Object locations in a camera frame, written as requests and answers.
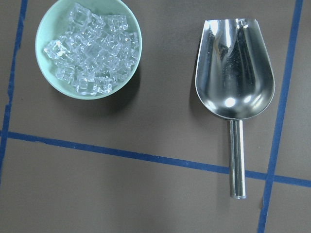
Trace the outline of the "green bowl of ice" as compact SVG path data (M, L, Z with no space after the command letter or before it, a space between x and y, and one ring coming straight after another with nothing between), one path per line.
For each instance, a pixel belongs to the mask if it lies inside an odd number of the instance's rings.
M62 94L96 100L124 87L142 54L142 35L120 0L59 0L43 16L35 54L45 79Z

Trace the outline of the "metal ice scoop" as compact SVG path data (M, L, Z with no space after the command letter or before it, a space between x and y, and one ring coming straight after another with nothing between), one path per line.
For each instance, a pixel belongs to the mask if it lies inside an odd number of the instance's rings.
M195 88L201 103L229 128L230 196L246 198L243 121L262 113L275 93L275 79L255 19L204 22Z

